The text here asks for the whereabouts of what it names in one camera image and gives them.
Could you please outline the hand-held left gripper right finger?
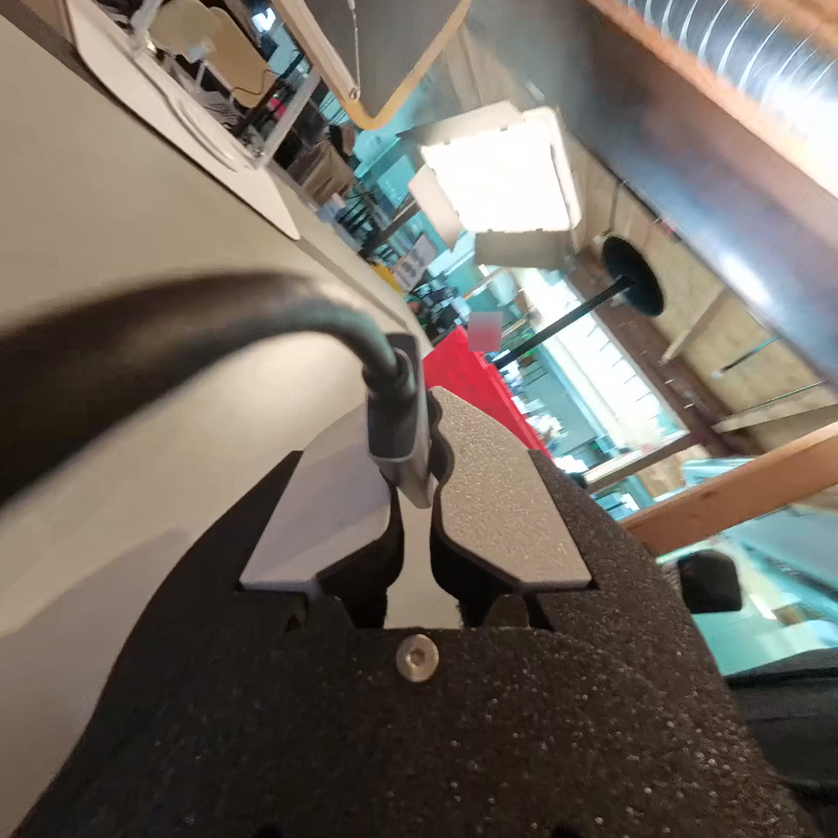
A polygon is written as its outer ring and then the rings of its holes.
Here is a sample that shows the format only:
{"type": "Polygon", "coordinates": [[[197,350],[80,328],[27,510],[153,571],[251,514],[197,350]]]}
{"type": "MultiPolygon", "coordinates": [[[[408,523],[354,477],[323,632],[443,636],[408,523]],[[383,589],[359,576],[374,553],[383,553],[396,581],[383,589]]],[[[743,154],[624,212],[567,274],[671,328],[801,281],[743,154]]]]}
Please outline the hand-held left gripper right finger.
{"type": "Polygon", "coordinates": [[[592,574],[526,445],[443,387],[428,394],[443,455],[434,501],[443,539],[516,592],[588,587],[592,574]]]}

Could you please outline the grey plug with black cable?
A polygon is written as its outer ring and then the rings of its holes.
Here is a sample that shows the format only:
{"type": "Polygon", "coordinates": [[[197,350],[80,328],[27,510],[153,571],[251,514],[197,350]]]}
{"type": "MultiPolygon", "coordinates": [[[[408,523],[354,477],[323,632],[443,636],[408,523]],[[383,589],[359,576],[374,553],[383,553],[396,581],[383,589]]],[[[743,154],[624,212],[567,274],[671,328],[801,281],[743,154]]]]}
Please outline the grey plug with black cable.
{"type": "Polygon", "coordinates": [[[309,278],[234,271],[154,282],[2,330],[2,507],[213,365],[299,333],[336,340],[361,362],[370,456],[423,505],[430,433],[415,338],[385,334],[309,278]]]}

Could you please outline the black wall speaker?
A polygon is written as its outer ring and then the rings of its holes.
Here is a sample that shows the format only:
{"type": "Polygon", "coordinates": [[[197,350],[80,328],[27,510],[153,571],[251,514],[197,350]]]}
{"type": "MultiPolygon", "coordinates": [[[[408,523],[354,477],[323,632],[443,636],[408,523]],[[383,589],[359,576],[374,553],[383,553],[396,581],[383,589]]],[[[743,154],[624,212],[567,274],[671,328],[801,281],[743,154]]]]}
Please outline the black wall speaker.
{"type": "Polygon", "coordinates": [[[718,550],[696,550],[676,560],[682,599],[692,615],[737,613],[742,590],[735,561],[718,550]]]}

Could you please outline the bright square light panel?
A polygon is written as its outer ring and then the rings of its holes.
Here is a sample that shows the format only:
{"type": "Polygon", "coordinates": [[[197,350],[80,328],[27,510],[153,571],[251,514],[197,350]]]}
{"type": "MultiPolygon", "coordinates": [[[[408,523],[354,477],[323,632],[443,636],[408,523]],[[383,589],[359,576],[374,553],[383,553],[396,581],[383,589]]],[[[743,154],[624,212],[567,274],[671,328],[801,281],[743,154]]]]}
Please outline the bright square light panel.
{"type": "Polygon", "coordinates": [[[582,211],[556,109],[503,100],[400,139],[422,160],[409,192],[449,250],[467,234],[480,263],[565,267],[582,211]]]}

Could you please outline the wooden post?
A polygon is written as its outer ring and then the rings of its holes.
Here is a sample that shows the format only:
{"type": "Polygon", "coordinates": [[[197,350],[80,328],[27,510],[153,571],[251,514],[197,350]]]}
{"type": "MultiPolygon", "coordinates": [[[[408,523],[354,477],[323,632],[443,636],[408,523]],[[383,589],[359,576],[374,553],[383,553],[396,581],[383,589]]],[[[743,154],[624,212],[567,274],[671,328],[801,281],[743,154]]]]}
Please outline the wooden post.
{"type": "Polygon", "coordinates": [[[625,518],[650,554],[691,546],[837,484],[837,424],[795,439],[625,518]]]}

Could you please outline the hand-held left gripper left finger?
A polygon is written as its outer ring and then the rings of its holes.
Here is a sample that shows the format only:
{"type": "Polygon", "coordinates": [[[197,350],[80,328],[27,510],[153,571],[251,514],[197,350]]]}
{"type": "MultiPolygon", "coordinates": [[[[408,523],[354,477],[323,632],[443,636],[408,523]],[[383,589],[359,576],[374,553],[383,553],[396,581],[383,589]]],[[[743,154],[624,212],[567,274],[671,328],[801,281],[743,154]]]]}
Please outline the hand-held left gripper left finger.
{"type": "Polygon", "coordinates": [[[242,589],[344,597],[395,581],[402,512],[369,453],[366,414],[355,407],[302,452],[240,574],[242,589]]]}

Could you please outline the black pole stand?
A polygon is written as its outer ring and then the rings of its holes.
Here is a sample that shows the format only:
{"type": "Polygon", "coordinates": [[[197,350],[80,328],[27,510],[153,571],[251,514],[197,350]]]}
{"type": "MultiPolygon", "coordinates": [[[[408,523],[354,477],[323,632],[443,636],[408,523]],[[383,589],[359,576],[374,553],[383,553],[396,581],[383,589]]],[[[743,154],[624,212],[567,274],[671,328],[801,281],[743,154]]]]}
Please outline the black pole stand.
{"type": "Polygon", "coordinates": [[[522,359],[560,331],[615,298],[621,298],[625,305],[648,318],[656,318],[665,310],[665,295],[651,266],[641,252],[621,236],[609,233],[595,237],[587,248],[576,255],[567,276],[572,277],[580,271],[602,274],[608,283],[532,337],[499,354],[493,360],[497,370],[501,371],[522,359]]]}

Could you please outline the metal air duct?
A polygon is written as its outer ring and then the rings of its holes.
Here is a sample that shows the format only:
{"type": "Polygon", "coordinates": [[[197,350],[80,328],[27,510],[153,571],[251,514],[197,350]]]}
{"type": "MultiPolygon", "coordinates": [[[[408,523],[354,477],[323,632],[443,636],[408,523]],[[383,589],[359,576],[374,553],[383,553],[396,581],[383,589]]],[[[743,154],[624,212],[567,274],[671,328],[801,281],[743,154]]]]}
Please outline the metal air duct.
{"type": "Polygon", "coordinates": [[[767,2],[623,5],[807,141],[836,133],[836,48],[798,33],[767,2]]]}

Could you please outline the red plastic bin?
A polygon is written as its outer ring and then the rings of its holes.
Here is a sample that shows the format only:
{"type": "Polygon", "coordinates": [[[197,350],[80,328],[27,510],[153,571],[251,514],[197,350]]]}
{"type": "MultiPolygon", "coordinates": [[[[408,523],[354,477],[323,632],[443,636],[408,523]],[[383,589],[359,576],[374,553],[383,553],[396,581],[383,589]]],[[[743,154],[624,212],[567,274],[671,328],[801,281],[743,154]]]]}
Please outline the red plastic bin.
{"type": "Polygon", "coordinates": [[[468,348],[467,331],[455,327],[423,360],[426,389],[440,386],[497,421],[528,450],[550,457],[497,369],[468,348]]]}

